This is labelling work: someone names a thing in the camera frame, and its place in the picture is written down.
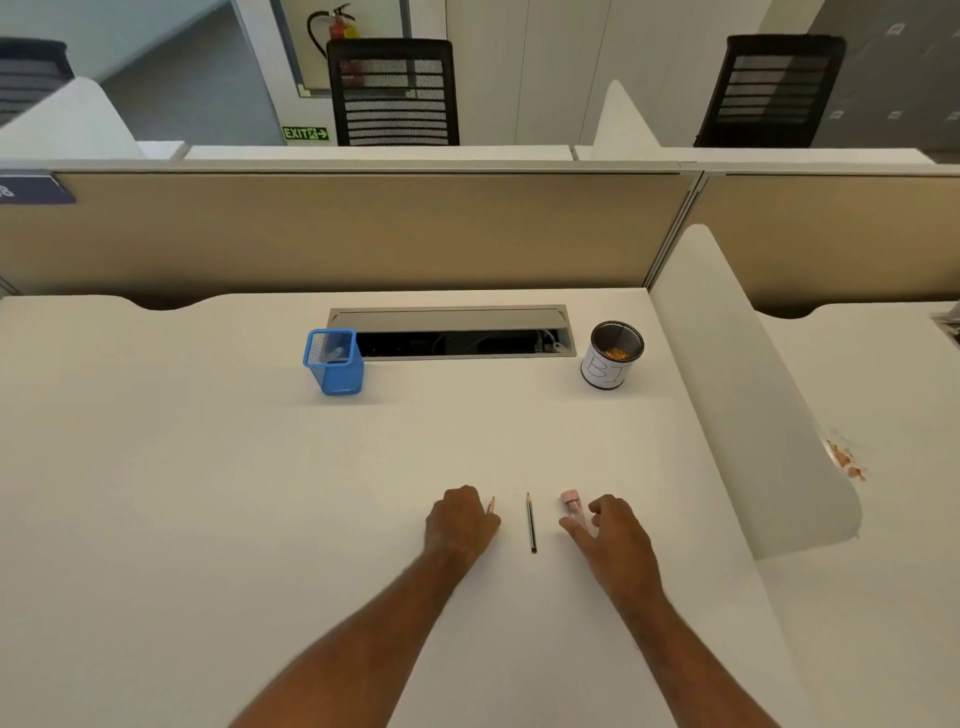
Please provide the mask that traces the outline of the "blue partition label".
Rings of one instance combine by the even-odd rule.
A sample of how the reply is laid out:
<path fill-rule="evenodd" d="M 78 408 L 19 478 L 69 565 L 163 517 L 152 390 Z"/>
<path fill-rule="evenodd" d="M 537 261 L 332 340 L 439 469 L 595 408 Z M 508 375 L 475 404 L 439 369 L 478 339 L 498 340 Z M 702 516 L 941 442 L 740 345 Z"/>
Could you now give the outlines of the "blue partition label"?
<path fill-rule="evenodd" d="M 62 206 L 75 196 L 51 174 L 0 172 L 0 206 Z"/>

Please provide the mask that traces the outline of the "grey locker cabinet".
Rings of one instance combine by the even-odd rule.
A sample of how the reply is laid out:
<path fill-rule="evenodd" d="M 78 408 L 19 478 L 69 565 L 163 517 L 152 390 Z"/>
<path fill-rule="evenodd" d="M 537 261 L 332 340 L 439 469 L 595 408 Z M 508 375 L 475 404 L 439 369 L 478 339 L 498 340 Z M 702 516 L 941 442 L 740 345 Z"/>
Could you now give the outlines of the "grey locker cabinet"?
<path fill-rule="evenodd" d="M 846 54 L 816 148 L 911 148 L 960 164 L 960 0 L 823 0 Z"/>

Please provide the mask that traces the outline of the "long beige partition panel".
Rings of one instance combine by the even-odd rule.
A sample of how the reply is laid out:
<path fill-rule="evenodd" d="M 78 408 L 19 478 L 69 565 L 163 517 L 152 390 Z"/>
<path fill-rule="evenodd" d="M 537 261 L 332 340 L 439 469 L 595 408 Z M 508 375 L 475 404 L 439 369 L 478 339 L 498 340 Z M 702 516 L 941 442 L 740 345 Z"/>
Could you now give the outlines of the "long beige partition panel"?
<path fill-rule="evenodd" d="M 17 162 L 0 295 L 638 287 L 699 174 L 676 162 Z"/>

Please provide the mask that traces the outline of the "person's left forearm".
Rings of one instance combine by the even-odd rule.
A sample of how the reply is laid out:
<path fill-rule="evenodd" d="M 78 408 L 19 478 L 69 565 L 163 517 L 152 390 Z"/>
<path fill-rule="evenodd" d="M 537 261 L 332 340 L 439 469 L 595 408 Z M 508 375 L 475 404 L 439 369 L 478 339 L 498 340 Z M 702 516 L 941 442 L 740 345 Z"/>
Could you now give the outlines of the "person's left forearm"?
<path fill-rule="evenodd" d="M 478 557 L 448 543 L 426 547 L 294 658 L 229 728 L 386 728 L 434 625 Z"/>

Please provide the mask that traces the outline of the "black mesh cup white label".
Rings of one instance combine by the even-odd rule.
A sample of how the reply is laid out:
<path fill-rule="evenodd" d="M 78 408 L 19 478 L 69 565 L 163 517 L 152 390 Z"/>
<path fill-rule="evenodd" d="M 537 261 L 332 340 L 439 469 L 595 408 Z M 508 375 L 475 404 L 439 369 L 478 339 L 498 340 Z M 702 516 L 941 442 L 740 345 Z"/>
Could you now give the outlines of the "black mesh cup white label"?
<path fill-rule="evenodd" d="M 628 351 L 633 358 L 630 361 L 608 359 L 602 352 L 611 347 Z M 635 327 L 624 321 L 602 321 L 590 333 L 589 346 L 581 362 L 581 376 L 596 389 L 618 389 L 644 351 L 644 339 Z"/>

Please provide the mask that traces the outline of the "black mesh office chair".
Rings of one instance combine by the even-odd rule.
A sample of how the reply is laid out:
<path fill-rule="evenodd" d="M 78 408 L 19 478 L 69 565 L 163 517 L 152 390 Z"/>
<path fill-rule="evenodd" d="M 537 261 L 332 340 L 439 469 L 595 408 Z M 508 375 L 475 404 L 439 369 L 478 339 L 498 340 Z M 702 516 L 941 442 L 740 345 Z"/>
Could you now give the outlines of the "black mesh office chair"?
<path fill-rule="evenodd" d="M 339 146 L 461 144 L 450 41 L 342 38 L 325 52 Z"/>
<path fill-rule="evenodd" d="M 0 36 L 0 128 L 74 78 L 65 42 Z"/>
<path fill-rule="evenodd" d="M 846 52 L 837 35 L 730 35 L 694 147 L 810 148 Z"/>

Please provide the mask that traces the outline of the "white curved desk divider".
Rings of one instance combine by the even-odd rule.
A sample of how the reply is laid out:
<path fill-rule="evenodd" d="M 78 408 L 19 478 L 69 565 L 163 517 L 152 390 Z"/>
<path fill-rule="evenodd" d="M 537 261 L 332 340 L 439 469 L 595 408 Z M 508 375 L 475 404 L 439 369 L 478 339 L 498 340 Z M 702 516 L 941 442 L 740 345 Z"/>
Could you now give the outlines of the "white curved desk divider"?
<path fill-rule="evenodd" d="M 706 225 L 679 237 L 650 294 L 753 558 L 857 538 L 858 493 Z"/>
<path fill-rule="evenodd" d="M 93 79 L 78 77 L 0 127 L 0 166 L 145 161 L 146 153 Z"/>

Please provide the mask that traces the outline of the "scattered pencil shavings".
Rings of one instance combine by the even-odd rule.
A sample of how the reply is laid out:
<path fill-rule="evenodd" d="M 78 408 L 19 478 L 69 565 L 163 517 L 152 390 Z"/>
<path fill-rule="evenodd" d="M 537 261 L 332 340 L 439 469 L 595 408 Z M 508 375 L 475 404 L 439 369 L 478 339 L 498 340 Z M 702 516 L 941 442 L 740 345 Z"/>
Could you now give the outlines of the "scattered pencil shavings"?
<path fill-rule="evenodd" d="M 859 462 L 849 439 L 835 429 L 831 429 L 826 432 L 823 443 L 832 462 L 848 480 L 861 483 L 869 481 L 869 473 Z"/>

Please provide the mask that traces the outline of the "person's right forearm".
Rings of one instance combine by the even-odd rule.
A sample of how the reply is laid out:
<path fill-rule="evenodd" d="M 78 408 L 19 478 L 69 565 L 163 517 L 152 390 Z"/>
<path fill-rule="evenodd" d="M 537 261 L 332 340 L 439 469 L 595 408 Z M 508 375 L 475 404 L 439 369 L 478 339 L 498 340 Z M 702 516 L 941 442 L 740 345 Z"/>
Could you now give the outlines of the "person's right forearm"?
<path fill-rule="evenodd" d="M 662 587 L 630 584 L 606 591 L 678 728 L 781 728 L 684 621 Z"/>

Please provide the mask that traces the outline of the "person's left hand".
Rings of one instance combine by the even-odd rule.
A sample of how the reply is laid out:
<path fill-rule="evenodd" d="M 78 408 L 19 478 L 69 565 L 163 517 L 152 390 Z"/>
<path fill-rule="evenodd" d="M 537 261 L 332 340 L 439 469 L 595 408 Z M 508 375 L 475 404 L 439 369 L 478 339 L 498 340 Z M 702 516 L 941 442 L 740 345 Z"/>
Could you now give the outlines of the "person's left hand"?
<path fill-rule="evenodd" d="M 426 516 L 423 552 L 464 577 L 486 552 L 500 525 L 500 516 L 484 505 L 474 486 L 449 489 Z"/>

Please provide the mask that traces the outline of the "person's right hand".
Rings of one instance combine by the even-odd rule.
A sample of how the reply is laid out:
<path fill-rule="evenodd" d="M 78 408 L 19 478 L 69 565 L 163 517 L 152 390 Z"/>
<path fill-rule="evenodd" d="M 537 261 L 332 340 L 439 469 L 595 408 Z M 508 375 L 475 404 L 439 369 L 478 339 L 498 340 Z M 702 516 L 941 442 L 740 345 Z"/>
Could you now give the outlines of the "person's right hand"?
<path fill-rule="evenodd" d="M 664 601 L 659 563 L 652 541 L 630 504 L 605 493 L 588 510 L 596 538 L 593 554 L 582 554 L 599 586 L 617 609 L 645 609 Z"/>

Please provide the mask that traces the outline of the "short beige partition panel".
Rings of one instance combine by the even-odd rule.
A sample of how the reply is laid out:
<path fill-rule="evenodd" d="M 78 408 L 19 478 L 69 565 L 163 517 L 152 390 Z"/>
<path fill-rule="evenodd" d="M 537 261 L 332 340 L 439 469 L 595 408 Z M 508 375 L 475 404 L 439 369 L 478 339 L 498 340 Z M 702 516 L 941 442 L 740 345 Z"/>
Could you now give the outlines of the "short beige partition panel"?
<path fill-rule="evenodd" d="M 960 164 L 702 173 L 664 261 L 694 225 L 762 311 L 960 299 Z"/>

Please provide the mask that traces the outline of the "blue mesh pen holder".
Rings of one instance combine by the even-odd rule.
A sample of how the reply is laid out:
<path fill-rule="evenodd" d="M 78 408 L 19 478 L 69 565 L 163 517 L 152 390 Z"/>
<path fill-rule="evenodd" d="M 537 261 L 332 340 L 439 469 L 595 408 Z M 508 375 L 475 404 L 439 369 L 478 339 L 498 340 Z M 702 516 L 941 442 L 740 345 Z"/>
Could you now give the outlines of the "blue mesh pen holder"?
<path fill-rule="evenodd" d="M 329 397 L 361 393 L 365 362 L 352 328 L 313 329 L 306 337 L 302 365 Z"/>

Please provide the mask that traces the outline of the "red fire extinguisher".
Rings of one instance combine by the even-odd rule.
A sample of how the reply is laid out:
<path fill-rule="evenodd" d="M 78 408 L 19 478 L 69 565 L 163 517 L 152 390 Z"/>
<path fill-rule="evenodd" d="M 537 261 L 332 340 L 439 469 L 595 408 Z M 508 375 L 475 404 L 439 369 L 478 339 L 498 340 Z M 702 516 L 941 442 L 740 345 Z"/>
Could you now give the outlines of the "red fire extinguisher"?
<path fill-rule="evenodd" d="M 351 2 L 346 2 L 330 9 L 318 9 L 306 17 L 307 35 L 311 43 L 325 60 L 328 58 L 327 49 L 331 42 L 361 39 L 361 33 L 356 25 L 356 18 L 347 11 L 347 8 L 351 6 L 351 4 Z M 327 40 L 319 40 L 318 34 L 314 30 L 314 25 L 318 22 L 325 24 L 329 36 Z"/>

